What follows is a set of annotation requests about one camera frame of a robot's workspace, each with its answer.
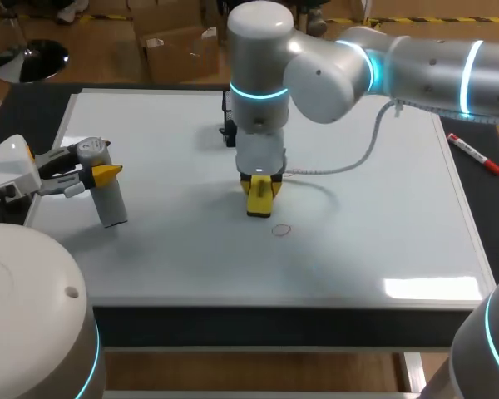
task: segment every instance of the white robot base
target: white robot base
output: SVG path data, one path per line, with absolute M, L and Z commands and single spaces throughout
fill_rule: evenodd
M 0 224 L 0 399 L 99 399 L 105 385 L 74 259 L 45 234 Z

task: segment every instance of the whiteboard surface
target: whiteboard surface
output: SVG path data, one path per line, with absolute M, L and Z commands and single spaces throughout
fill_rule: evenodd
M 291 104 L 289 168 L 356 161 L 385 102 L 328 126 Z M 285 179 L 271 218 L 252 219 L 220 105 L 217 91 L 77 96 L 62 144 L 112 142 L 129 221 L 103 229 L 86 192 L 38 199 L 27 224 L 72 253 L 94 305 L 474 308 L 495 286 L 437 116 L 390 110 L 364 165 Z

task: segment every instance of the red marker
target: red marker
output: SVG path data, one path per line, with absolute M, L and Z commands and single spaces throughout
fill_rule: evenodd
M 495 162 L 493 162 L 492 160 L 489 160 L 488 158 L 486 158 L 486 156 L 481 154 L 479 151 L 475 150 L 468 143 L 466 143 L 466 141 L 458 138 L 453 133 L 448 135 L 447 139 L 449 140 L 450 143 L 453 143 L 454 145 L 456 145 L 458 148 L 460 148 L 466 154 L 471 155 L 475 160 L 478 160 L 480 163 L 482 163 L 484 165 L 484 167 L 486 169 L 490 170 L 494 175 L 499 175 L 499 165 L 496 164 Z

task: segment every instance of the chair base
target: chair base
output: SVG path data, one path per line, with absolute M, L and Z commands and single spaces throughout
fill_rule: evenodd
M 67 66 L 68 50 L 53 40 L 30 40 L 0 53 L 0 79 L 9 83 L 43 81 Z

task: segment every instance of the wooden floor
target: wooden floor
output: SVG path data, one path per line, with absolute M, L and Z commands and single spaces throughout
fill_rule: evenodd
M 132 6 L 152 0 L 131 0 Z M 499 16 L 499 0 L 373 0 L 374 17 Z M 91 12 L 127 13 L 124 0 L 91 0 Z M 333 0 L 325 17 L 351 17 L 349 0 Z M 142 71 L 131 22 L 93 21 L 60 27 L 51 21 L 23 22 L 30 38 L 51 38 L 70 52 L 67 69 L 54 82 L 148 82 Z M 347 27 L 332 24 L 328 38 Z M 385 24 L 393 35 L 484 38 L 499 42 L 499 24 Z M 0 51 L 14 43 L 12 30 L 0 25 Z M 227 82 L 220 74 L 201 83 Z M 0 81 L 0 97 L 8 85 Z M 423 354 L 427 378 L 447 357 Z M 109 389 L 144 390 L 284 390 L 396 392 L 400 389 L 395 358 L 390 353 L 240 354 L 240 353 L 110 353 L 106 355 Z

